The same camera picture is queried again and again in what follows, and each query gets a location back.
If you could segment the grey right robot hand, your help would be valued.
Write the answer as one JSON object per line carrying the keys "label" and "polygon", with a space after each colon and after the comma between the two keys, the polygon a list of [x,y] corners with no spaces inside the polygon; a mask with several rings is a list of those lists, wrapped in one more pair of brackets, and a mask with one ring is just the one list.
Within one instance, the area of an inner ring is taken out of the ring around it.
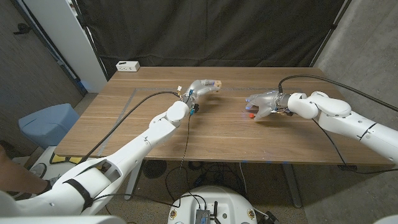
{"label": "grey right robot hand", "polygon": [[288,108],[289,94],[279,93],[277,90],[267,91],[261,94],[251,95],[246,98],[246,110],[250,110],[253,106],[258,107],[258,112],[254,118],[259,121],[261,118],[275,113],[279,109]]}

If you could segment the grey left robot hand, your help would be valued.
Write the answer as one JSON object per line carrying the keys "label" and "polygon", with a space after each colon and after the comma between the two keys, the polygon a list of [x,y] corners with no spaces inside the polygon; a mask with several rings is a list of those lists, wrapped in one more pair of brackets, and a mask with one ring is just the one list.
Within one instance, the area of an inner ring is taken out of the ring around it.
{"label": "grey left robot hand", "polygon": [[211,91],[219,91],[222,82],[220,80],[195,80],[182,95],[182,101],[189,107],[193,108],[199,97]]}

